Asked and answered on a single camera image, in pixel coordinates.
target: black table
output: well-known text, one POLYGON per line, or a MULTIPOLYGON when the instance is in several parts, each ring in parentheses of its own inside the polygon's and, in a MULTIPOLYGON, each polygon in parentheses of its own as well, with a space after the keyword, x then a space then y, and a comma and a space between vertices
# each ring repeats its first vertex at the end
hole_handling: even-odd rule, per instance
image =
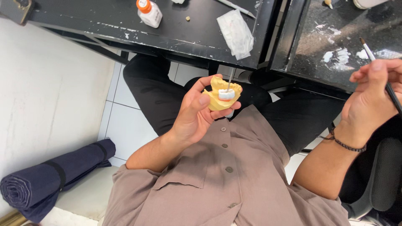
POLYGON ((153 0, 163 14, 157 29, 141 22, 136 0, 35 1, 30 23, 123 64, 127 63, 126 59, 103 47, 163 55, 172 61, 212 68, 215 72, 219 64, 256 69, 265 60, 266 43, 270 41, 266 39, 271 37, 276 17, 271 18, 279 11, 275 8, 277 0, 231 0, 257 17, 242 14, 255 42, 251 56, 238 61, 232 56, 216 21, 233 9, 216 0, 185 0, 183 4, 153 0))
POLYGON ((388 1, 368 10, 358 9, 353 0, 332 0, 332 5, 331 10, 322 0, 288 2, 269 68, 352 92, 356 84, 349 82, 351 73, 369 63, 356 56, 363 49, 360 36, 376 58, 402 58, 402 1, 388 1), (329 27, 341 34, 334 35, 329 27), (350 53, 345 64, 337 59, 339 48, 350 53), (325 62, 328 51, 334 56, 325 62))

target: rolled fabric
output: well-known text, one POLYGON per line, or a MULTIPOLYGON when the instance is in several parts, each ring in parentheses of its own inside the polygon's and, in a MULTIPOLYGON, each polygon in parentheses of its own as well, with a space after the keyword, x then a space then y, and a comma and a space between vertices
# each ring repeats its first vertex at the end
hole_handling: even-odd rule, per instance
POLYGON ((110 139, 101 140, 36 166, 5 176, 0 191, 8 204, 28 220, 39 223, 67 191, 96 168, 111 166, 116 152, 110 139))

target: white wall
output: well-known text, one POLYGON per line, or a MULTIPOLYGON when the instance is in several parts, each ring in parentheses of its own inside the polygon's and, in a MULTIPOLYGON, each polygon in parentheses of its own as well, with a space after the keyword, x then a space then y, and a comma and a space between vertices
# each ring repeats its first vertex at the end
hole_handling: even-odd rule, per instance
MULTIPOLYGON (((97 140, 114 62, 0 18, 0 178, 97 140)), ((11 207, 0 198, 0 217, 11 207)))

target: hand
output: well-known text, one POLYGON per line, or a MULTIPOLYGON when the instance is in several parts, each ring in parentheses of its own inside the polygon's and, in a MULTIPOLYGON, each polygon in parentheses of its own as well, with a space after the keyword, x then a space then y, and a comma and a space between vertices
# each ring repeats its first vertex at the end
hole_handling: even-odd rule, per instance
POLYGON ((210 99, 208 95, 202 95, 205 86, 211 84, 212 76, 200 78, 184 96, 180 111, 168 132, 179 143, 189 146, 198 142, 205 135, 215 119, 229 115, 233 110, 241 107, 236 101, 230 108, 222 111, 210 111, 207 108, 210 99))
MULTIPOLYGON (((385 86, 389 81, 402 101, 402 60, 375 60, 354 72, 349 80, 358 86, 343 107, 339 134, 351 145, 363 146, 378 127, 398 113, 385 86)), ((336 131, 335 135, 343 142, 336 131)))

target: shirt pocket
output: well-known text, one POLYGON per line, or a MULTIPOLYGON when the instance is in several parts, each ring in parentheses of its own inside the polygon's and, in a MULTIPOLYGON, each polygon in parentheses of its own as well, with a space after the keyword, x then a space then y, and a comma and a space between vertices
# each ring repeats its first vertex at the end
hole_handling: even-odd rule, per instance
POLYGON ((177 164, 157 179, 153 190, 170 185, 191 185, 202 189, 209 164, 209 150, 196 151, 194 148, 182 152, 177 164))

